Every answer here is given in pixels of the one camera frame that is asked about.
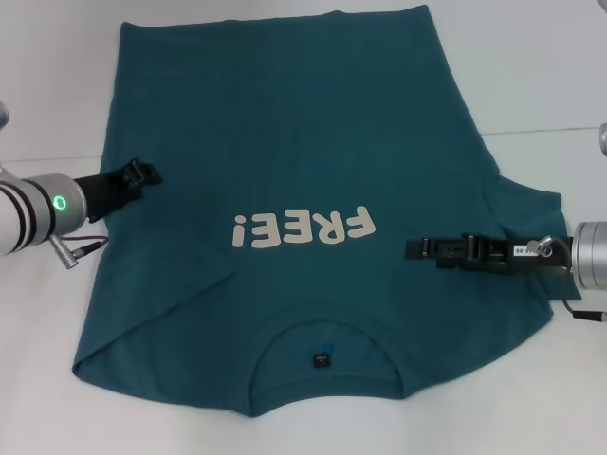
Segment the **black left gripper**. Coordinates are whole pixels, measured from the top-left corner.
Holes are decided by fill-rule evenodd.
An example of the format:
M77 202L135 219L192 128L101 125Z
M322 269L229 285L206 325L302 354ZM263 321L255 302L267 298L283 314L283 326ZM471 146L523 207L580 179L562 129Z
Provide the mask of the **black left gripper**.
M84 195L86 218L97 223L141 198L144 186L161 184L162 177L153 165L133 159L112 172L77 178L75 182Z

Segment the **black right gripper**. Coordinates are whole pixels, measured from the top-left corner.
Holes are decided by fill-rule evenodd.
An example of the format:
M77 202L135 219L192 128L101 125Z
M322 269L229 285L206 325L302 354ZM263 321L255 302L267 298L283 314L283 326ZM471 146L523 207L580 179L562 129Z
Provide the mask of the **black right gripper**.
M439 269L465 269L514 275L523 273L556 274L569 264L565 248L571 252L572 237L554 237L547 257L528 249L540 238L498 239L464 234L463 238L422 238L406 243L408 260L436 260Z

